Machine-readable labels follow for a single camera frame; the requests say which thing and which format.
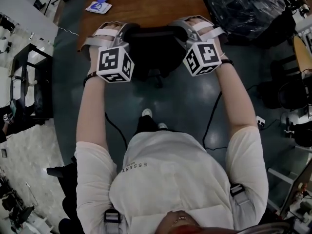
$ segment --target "hand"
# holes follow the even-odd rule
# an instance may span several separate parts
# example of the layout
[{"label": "hand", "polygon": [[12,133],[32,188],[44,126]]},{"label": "hand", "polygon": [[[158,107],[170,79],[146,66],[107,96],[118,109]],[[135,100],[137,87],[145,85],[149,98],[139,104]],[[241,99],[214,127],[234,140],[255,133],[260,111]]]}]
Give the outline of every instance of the hand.
[{"label": "hand", "polygon": [[[187,22],[190,26],[194,26],[194,25],[196,25],[196,24],[198,24],[198,23],[200,23],[200,22],[202,22],[202,21],[204,21],[204,20],[199,19],[199,18],[190,18],[190,19],[188,19],[186,22]],[[199,30],[199,31],[198,31],[198,34],[199,34],[200,36],[202,36],[202,35],[204,35],[205,33],[209,32],[209,31],[211,31],[211,30],[213,30],[213,29],[214,29],[213,27],[206,27],[206,28],[203,28],[203,29]],[[223,51],[222,51],[222,49],[221,49],[219,37],[216,37],[216,38],[214,39],[214,42],[215,42],[215,46],[216,46],[216,48],[217,48],[217,51],[219,52],[219,55],[222,55],[222,54],[223,54]]]},{"label": "hand", "polygon": [[[120,30],[121,26],[117,24],[108,24],[107,26],[104,27],[104,29],[116,29]],[[95,36],[97,38],[101,38],[104,40],[109,40],[113,41],[115,37],[112,36]],[[97,63],[98,63],[98,47],[97,46],[90,46],[89,48],[89,53],[90,53],[90,59],[91,59],[91,68],[88,74],[93,73],[97,70]]]}]

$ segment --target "white sneaker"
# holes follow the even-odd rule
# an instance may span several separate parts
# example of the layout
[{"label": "white sneaker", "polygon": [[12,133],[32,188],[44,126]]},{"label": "white sneaker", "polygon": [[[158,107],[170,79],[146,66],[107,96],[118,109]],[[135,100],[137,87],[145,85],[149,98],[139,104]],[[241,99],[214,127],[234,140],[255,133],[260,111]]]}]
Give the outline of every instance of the white sneaker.
[{"label": "white sneaker", "polygon": [[149,117],[153,118],[152,110],[149,109],[149,108],[144,109],[143,112],[142,112],[142,116],[146,116],[146,115],[148,115]]},{"label": "white sneaker", "polygon": [[165,123],[160,123],[158,124],[158,129],[168,129],[168,127]]}]

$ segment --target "paper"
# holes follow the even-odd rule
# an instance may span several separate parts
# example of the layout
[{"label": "paper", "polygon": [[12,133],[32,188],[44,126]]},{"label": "paper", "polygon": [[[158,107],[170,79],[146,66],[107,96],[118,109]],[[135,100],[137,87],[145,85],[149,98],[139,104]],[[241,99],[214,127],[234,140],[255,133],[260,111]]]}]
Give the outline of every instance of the paper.
[{"label": "paper", "polygon": [[91,5],[86,8],[86,10],[94,13],[105,14],[111,7],[112,5],[106,2],[92,2]]}]

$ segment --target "black bracelet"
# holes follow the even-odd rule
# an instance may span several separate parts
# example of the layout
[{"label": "black bracelet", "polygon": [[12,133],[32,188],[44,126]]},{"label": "black bracelet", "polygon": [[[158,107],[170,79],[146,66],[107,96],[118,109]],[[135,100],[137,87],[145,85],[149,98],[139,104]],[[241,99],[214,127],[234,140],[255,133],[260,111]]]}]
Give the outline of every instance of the black bracelet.
[{"label": "black bracelet", "polygon": [[94,71],[93,73],[88,74],[87,77],[83,80],[83,87],[86,85],[86,82],[87,82],[88,79],[90,79],[92,77],[95,77],[95,76],[97,76],[97,72],[96,71]]},{"label": "black bracelet", "polygon": [[222,62],[222,64],[229,63],[229,64],[232,64],[232,66],[234,66],[234,62],[232,60],[229,60],[229,59],[223,59],[223,60],[221,60],[221,62]]}]

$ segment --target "plastic bag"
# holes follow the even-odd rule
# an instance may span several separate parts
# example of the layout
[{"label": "plastic bag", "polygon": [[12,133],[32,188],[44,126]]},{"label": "plastic bag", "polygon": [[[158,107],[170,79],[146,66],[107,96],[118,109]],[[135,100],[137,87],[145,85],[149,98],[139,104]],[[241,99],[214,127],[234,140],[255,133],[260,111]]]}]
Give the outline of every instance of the plastic bag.
[{"label": "plastic bag", "polygon": [[256,39],[285,9],[283,0],[208,0],[220,26],[230,34]]}]

